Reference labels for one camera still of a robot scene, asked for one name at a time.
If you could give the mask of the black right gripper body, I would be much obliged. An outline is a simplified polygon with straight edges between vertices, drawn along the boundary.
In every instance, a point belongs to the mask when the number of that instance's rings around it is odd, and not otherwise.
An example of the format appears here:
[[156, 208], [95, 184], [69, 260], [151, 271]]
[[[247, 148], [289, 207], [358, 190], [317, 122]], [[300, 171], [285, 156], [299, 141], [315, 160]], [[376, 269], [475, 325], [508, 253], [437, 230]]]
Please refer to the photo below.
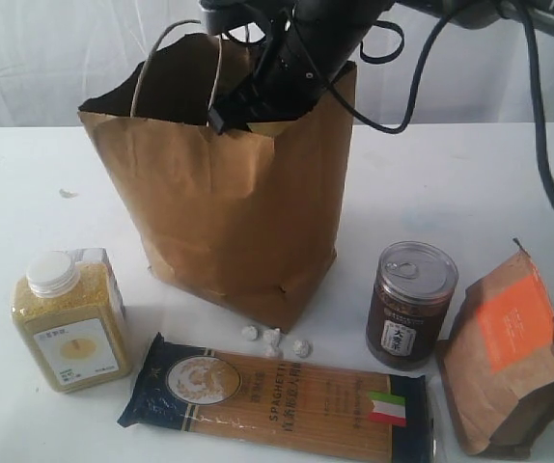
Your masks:
[[292, 121], [313, 109], [378, 19], [376, 1], [208, 1], [207, 32], [253, 23], [264, 39], [250, 73], [208, 110], [219, 134]]

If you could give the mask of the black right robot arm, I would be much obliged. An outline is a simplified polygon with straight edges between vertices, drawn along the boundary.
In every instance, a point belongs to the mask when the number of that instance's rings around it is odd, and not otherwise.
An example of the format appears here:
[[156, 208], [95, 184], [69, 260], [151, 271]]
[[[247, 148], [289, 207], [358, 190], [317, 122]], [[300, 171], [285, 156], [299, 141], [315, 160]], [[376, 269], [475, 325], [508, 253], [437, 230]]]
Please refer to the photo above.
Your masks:
[[[251, 123], [293, 121], [317, 104], [327, 83], [345, 73], [346, 62], [359, 47], [362, 61], [383, 65], [402, 52], [401, 27], [379, 17], [395, 4], [482, 29], [496, 20], [518, 20], [511, 1], [199, 1], [208, 34], [222, 34], [258, 52], [250, 73], [236, 87], [210, 102], [208, 124], [217, 132], [244, 129]], [[533, 26], [554, 37], [554, 1], [520, 1]], [[243, 44], [232, 30], [255, 24], [263, 39]], [[374, 57], [363, 51], [363, 39], [373, 27], [401, 37], [397, 49]]]

